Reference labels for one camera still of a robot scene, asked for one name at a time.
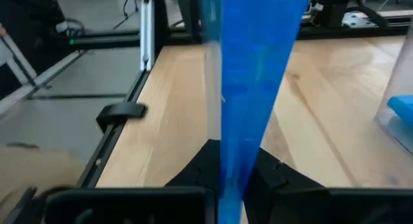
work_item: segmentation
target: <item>wooden tabletop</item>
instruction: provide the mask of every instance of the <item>wooden tabletop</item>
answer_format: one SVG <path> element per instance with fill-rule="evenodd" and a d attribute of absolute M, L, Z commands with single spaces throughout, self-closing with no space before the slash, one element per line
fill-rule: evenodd
<path fill-rule="evenodd" d="M 413 160 L 374 120 L 403 37 L 298 41 L 262 147 L 325 186 L 413 187 Z M 207 140 L 202 46 L 167 46 L 98 187 L 159 187 Z"/>

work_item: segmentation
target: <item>black frame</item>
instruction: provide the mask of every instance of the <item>black frame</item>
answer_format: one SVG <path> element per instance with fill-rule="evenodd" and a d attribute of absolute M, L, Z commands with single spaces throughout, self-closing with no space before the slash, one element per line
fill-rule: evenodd
<path fill-rule="evenodd" d="M 190 4 L 198 4 L 198 0 L 187 0 Z M 191 45 L 202 43 L 202 32 L 199 29 L 199 9 L 197 5 L 187 7 L 190 11 L 190 17 L 187 23 L 191 26 L 188 30 L 185 28 L 173 28 L 168 26 L 168 17 L 166 13 L 165 0 L 153 0 L 155 6 L 155 61 L 164 46 L 168 45 Z M 410 17 L 386 17 L 389 22 L 389 27 L 380 28 L 314 28 L 301 24 L 297 40 L 311 39 L 341 39 L 352 37 L 379 37 L 379 36 L 400 36 L 405 35 L 410 27 Z M 117 48 L 125 46 L 139 46 L 138 31 L 124 32 L 96 32 L 88 36 L 81 37 L 81 43 L 74 46 L 75 49 L 91 49 L 91 48 Z M 88 42 L 91 37 L 116 37 L 121 36 L 125 39 L 133 39 L 133 41 L 112 41 L 112 42 Z M 141 72 L 137 79 L 132 84 L 123 102 L 136 102 L 150 72 Z M 78 187 L 94 188 L 106 166 L 107 161 L 119 139 L 126 121 L 119 122 L 116 125 L 108 125 L 104 136 L 100 140 L 93 156 L 88 162 L 82 176 L 77 182 Z"/>

